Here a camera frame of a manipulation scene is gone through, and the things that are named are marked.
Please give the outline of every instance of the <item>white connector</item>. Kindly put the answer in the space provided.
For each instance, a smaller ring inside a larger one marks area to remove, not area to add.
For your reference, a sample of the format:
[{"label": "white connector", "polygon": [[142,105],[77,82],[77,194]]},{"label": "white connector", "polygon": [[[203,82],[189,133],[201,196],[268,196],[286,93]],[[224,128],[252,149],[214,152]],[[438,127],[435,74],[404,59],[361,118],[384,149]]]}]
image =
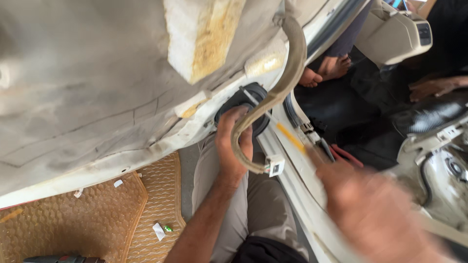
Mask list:
[{"label": "white connector", "polygon": [[270,177],[280,175],[285,169],[285,159],[280,154],[271,155],[266,157],[266,165],[269,166],[266,169],[266,173],[270,174]]}]

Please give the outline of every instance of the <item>paper scrap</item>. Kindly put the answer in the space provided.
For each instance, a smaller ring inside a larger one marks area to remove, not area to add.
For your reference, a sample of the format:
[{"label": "paper scrap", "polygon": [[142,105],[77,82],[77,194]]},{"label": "paper scrap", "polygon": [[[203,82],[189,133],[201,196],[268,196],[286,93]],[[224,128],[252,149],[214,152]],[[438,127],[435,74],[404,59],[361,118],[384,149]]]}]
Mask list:
[{"label": "paper scrap", "polygon": [[80,188],[78,190],[75,191],[75,193],[73,194],[76,198],[79,198],[81,196],[81,194],[83,193],[83,190],[84,188]]},{"label": "paper scrap", "polygon": [[13,211],[13,212],[9,213],[8,215],[6,215],[4,218],[0,219],[0,223],[4,223],[8,219],[12,219],[12,218],[16,217],[17,215],[21,214],[22,212],[23,212],[23,209],[18,208],[15,211]]},{"label": "paper scrap", "polygon": [[117,186],[123,184],[124,182],[122,180],[117,180],[115,183],[114,183],[114,187],[117,188]]},{"label": "paper scrap", "polygon": [[159,241],[161,241],[162,238],[166,236],[166,234],[164,233],[164,230],[161,228],[159,223],[156,223],[156,225],[153,226],[153,230],[156,232],[156,235],[158,236]]}]

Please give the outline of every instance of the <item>brown floor mat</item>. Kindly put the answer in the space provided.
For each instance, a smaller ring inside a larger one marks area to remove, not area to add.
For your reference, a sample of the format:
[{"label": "brown floor mat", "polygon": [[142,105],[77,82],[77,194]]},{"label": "brown floor mat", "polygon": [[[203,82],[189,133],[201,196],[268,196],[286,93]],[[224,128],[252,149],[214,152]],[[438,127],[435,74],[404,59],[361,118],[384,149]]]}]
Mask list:
[{"label": "brown floor mat", "polygon": [[[114,182],[124,183],[114,187]],[[0,263],[76,253],[108,263],[127,257],[148,195],[136,173],[0,211]]]},{"label": "brown floor mat", "polygon": [[[127,262],[162,262],[185,227],[180,210],[179,154],[171,153],[137,172],[142,174],[148,202],[133,235]],[[166,232],[159,241],[152,229],[156,223],[161,227],[169,226],[173,232]]]}]

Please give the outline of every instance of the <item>power drill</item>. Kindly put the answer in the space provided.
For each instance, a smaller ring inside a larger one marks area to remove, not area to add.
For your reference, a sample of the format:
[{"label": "power drill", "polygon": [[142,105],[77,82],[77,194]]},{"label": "power drill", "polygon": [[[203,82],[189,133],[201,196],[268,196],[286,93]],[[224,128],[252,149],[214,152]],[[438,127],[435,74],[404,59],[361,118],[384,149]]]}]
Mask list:
[{"label": "power drill", "polygon": [[82,256],[33,256],[23,259],[23,263],[106,263],[98,257]]}]

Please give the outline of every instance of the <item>foot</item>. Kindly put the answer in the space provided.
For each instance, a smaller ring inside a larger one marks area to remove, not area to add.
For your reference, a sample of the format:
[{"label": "foot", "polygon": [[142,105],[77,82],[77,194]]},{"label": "foot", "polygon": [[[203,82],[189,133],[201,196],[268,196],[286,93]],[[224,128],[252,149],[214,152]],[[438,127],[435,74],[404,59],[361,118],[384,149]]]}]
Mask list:
[{"label": "foot", "polygon": [[322,81],[322,76],[315,73],[310,68],[306,67],[304,68],[304,72],[302,73],[302,76],[300,77],[299,85],[312,88],[312,87],[316,87],[318,83],[321,81]]},{"label": "foot", "polygon": [[323,77],[323,81],[331,79],[339,79],[348,73],[348,68],[351,66],[351,59],[348,55],[342,57],[327,57],[323,58],[318,74]]}]

